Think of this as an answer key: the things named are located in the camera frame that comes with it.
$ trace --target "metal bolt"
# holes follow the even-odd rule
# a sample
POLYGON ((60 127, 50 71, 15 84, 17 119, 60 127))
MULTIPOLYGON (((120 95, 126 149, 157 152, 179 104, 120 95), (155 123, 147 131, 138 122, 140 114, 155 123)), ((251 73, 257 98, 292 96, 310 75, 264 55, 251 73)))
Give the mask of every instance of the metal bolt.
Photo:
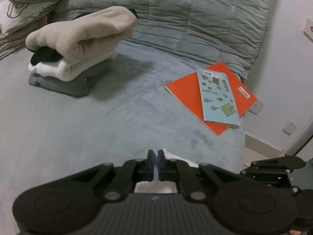
POLYGON ((206 197, 205 193, 199 191, 195 191, 190 194, 190 198, 192 198, 193 200, 200 201, 203 200, 205 197, 206 197))
POLYGON ((117 200, 118 198, 120 198, 120 194, 118 192, 115 191, 111 191, 111 192, 107 192, 105 193, 104 197, 109 200, 109 201, 114 201, 117 200))

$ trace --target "book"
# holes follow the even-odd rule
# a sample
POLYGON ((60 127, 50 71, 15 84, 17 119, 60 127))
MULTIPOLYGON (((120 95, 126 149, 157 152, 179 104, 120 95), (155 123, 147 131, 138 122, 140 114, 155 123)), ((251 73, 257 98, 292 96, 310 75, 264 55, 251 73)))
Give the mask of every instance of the book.
MULTIPOLYGON (((216 72, 223 72, 227 75, 238 109, 238 115, 241 117, 256 101, 256 98, 230 71, 230 69, 227 68, 224 63, 219 62, 212 66, 206 67, 206 69, 216 72)), ((201 95, 196 72, 165 85, 165 88, 216 135, 220 135, 228 129, 228 126, 225 125, 204 121, 201 95)))
POLYGON ((225 73, 197 68, 203 120, 239 128, 239 115, 225 73))

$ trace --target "barcode sticker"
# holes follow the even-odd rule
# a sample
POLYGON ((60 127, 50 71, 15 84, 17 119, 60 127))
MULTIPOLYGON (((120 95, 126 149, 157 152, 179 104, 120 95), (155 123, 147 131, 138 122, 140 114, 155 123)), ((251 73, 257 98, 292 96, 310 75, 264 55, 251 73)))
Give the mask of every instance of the barcode sticker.
POLYGON ((212 73, 212 72, 208 72, 208 71, 204 71, 204 74, 207 75, 207 76, 210 76, 210 77, 223 79, 223 75, 222 74, 212 73))
POLYGON ((250 98, 250 95, 241 87, 238 88, 238 90, 247 98, 250 98))

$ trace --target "white pillow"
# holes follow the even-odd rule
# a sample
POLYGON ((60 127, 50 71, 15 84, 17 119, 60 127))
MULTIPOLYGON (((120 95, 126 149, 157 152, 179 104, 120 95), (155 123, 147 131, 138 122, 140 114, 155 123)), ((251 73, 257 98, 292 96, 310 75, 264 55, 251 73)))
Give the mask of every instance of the white pillow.
POLYGON ((4 36, 23 28, 59 0, 41 0, 33 3, 0 0, 0 31, 4 36))

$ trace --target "floor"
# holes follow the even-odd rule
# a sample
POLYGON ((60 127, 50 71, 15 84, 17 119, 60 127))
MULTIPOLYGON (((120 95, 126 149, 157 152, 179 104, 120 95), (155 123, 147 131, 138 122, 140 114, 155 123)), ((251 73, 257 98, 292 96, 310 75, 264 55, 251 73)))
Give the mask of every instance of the floor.
POLYGON ((245 147, 244 164, 246 167, 249 167, 251 162, 253 162, 253 161, 259 161, 259 160, 265 160, 265 159, 269 159, 269 158, 265 155, 261 155, 255 151, 245 147))

